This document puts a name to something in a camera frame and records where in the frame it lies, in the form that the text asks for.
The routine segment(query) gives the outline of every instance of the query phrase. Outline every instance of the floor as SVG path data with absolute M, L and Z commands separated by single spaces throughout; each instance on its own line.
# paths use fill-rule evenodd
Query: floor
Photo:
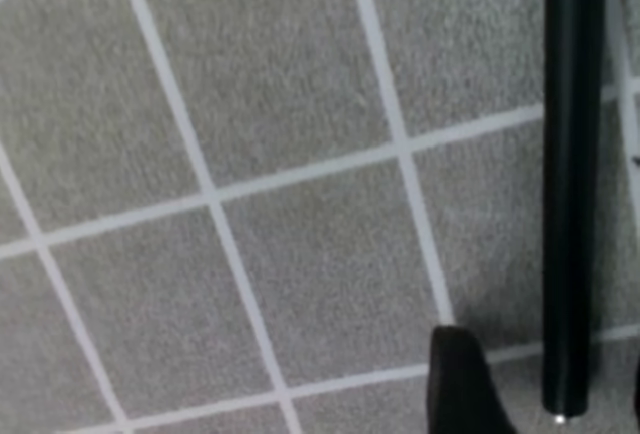
M 540 409 L 543 0 L 0 0 L 0 431 L 635 432 L 640 0 L 608 0 L 587 416 Z

